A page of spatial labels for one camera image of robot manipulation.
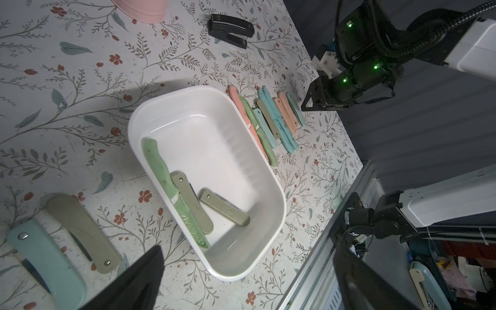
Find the olive green fruit knife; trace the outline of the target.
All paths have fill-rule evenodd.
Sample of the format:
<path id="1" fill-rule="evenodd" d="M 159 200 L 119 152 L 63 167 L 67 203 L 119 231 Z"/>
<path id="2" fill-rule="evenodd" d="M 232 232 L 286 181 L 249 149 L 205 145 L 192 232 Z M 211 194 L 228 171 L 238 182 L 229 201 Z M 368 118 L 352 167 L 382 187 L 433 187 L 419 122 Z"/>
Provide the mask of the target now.
<path id="1" fill-rule="evenodd" d="M 250 223 L 251 219 L 247 213 L 244 213 L 209 189 L 202 191 L 200 201 L 237 226 L 246 227 Z"/>

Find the green sheathed fruit knife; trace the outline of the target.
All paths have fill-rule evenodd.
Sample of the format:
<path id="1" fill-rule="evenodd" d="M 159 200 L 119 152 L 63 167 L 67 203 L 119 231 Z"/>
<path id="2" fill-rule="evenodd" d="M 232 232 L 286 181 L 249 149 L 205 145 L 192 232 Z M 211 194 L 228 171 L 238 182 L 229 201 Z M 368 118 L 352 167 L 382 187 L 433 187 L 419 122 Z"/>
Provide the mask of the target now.
<path id="1" fill-rule="evenodd" d="M 187 227 L 188 232 L 199 247 L 209 249 L 210 244 L 207 241 L 204 232 L 201 230 L 198 222 L 193 216 L 179 188 L 173 183 L 168 166 L 160 155 L 158 142 L 152 138 L 143 138 L 142 147 L 147 163 L 149 164 L 154 176 L 161 185 L 161 188 L 164 190 L 166 196 L 171 202 L 173 202 L 174 208 L 176 209 L 176 212 L 180 216 L 184 225 Z"/>

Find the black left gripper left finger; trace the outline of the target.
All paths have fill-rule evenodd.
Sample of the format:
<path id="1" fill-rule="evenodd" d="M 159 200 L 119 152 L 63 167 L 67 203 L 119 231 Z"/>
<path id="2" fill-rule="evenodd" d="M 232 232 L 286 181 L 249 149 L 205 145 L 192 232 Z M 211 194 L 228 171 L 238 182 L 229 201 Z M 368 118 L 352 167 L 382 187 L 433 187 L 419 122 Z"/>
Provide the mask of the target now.
<path id="1" fill-rule="evenodd" d="M 159 245 L 155 245 L 82 308 L 152 309 L 164 270 L 163 252 Z"/>

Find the pink folding fruit knife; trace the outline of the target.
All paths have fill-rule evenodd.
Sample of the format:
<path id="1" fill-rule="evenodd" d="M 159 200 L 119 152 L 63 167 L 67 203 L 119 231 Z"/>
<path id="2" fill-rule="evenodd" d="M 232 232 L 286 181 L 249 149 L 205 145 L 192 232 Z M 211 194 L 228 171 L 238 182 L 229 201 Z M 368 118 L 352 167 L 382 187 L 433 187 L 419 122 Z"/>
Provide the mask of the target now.
<path id="1" fill-rule="evenodd" d="M 261 141 L 258 137 L 258 134 L 256 133 L 256 130 L 254 129 L 253 127 L 253 124 L 251 122 L 251 120 L 248 118 L 248 115 L 247 115 L 247 112 L 245 110 L 245 107 L 244 107 L 244 104 L 242 103 L 240 97 L 239 97 L 239 93 L 238 93 L 238 90 L 236 87 L 230 85 L 228 86 L 228 93 L 229 93 L 229 96 L 230 98 L 232 99 L 232 101 L 234 102 L 234 104 L 236 105 L 238 111 L 240 112 L 245 124 L 247 125 L 249 131 L 251 132 L 255 142 L 258 144 L 258 148 L 262 151 L 262 154 L 265 156 L 266 160 L 269 161 L 264 149 L 263 149 L 263 146 L 261 144 Z"/>

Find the teal fruit knife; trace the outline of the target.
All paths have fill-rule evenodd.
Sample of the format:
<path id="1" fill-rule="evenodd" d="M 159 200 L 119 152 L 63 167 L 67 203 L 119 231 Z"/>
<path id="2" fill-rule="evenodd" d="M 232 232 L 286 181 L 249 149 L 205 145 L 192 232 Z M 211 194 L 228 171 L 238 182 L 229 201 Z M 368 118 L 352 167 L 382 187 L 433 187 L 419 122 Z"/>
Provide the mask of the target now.
<path id="1" fill-rule="evenodd" d="M 280 139 L 289 154 L 294 154 L 294 152 L 298 149 L 298 144 L 285 124 L 283 116 L 266 86 L 262 86 L 258 90 L 258 97 L 262 100 L 266 107 L 266 111 L 269 113 L 270 119 L 274 123 L 273 127 L 276 129 L 277 134 L 273 133 L 273 135 L 276 139 Z"/>
<path id="2" fill-rule="evenodd" d="M 269 141 L 269 144 L 271 145 L 271 147 L 273 149 L 277 148 L 278 142 L 277 142 L 276 138 L 274 137 L 273 133 L 271 132 L 271 129 L 269 128 L 269 126 L 266 122 L 266 119 L 265 119 L 264 115 L 262 114 L 262 111 L 259 108 L 255 108 L 253 110 L 253 112 L 254 112 L 254 115 L 255 115 L 260 127 L 262 128 L 262 131 L 266 135 L 267 140 Z"/>

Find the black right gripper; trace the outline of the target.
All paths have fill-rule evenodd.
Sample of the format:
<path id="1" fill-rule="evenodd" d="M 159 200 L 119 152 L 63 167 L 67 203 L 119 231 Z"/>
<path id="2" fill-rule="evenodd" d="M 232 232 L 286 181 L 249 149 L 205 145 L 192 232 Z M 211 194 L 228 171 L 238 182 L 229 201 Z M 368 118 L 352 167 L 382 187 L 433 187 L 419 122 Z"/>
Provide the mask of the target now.
<path id="1" fill-rule="evenodd" d="M 391 90 L 390 96 L 383 96 L 359 101 L 364 90 L 355 83 L 352 77 L 328 77 L 319 76 L 312 81 L 307 91 L 306 97 L 301 104 L 303 112 L 314 111 L 343 111 L 356 105 L 371 105 L 395 97 L 394 86 L 384 83 L 384 86 Z"/>

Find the olive folding knife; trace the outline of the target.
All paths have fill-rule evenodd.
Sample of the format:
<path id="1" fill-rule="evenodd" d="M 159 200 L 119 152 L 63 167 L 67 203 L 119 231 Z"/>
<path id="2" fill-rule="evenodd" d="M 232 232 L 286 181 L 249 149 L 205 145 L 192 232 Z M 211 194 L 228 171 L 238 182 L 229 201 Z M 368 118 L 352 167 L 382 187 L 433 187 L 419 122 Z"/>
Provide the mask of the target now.
<path id="1" fill-rule="evenodd" d="M 201 206 L 201 203 L 185 173 L 174 172 L 171 175 L 171 178 L 174 185 L 178 188 L 179 192 L 181 192 L 202 232 L 206 235 L 212 233 L 214 230 L 213 221 Z"/>
<path id="2" fill-rule="evenodd" d="M 99 273 L 109 274 L 122 263 L 110 240 L 74 197 L 56 194 L 46 202 L 46 210 L 66 228 Z"/>

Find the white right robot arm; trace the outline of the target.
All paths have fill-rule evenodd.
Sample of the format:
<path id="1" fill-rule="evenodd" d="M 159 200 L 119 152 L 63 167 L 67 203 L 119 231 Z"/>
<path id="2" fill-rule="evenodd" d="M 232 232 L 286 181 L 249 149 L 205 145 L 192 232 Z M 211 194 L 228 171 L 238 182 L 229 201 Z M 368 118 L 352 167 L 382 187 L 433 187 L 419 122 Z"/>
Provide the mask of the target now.
<path id="1" fill-rule="evenodd" d="M 333 50 L 323 45 L 312 60 L 319 77 L 309 85 L 303 111 L 341 111 L 361 102 L 365 91 L 393 90 L 412 59 L 495 79 L 495 9 L 488 1 L 467 12 L 433 9 L 406 30 L 395 28 L 376 1 L 363 1 L 345 18 L 338 1 Z"/>

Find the teal folding knife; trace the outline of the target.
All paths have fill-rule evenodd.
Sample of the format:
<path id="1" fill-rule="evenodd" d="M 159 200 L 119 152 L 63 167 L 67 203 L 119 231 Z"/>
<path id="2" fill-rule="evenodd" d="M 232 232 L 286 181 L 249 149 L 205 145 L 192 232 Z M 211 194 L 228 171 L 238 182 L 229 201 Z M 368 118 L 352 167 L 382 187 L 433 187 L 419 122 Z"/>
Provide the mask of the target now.
<path id="1" fill-rule="evenodd" d="M 20 254 L 27 271 L 53 297 L 59 309 L 79 309 L 87 287 L 76 268 L 36 220 L 15 226 L 7 242 Z"/>

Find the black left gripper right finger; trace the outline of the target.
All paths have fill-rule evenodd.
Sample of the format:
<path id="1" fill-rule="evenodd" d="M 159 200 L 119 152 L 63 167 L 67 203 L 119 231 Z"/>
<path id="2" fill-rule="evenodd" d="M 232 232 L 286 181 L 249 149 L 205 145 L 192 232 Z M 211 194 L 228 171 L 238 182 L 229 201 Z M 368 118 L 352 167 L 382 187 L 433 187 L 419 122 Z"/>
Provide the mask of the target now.
<path id="1" fill-rule="evenodd" d="M 417 309 L 350 249 L 338 244 L 333 265 L 345 309 Z"/>

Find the white oval storage box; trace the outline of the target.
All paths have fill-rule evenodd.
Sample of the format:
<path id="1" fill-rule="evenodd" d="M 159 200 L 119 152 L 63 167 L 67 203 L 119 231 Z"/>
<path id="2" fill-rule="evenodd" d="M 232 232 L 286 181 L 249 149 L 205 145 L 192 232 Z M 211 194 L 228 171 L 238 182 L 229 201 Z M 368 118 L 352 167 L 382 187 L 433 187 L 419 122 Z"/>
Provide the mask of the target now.
<path id="1" fill-rule="evenodd" d="M 281 230 L 283 190 L 234 102 L 208 86 L 177 90 L 142 103 L 129 121 L 130 146 L 207 270 L 219 280 L 247 276 Z M 152 138 L 169 172 L 182 172 L 200 198 L 213 191 L 250 216 L 237 226 L 211 208 L 209 249 L 199 247 L 145 158 L 142 139 Z"/>

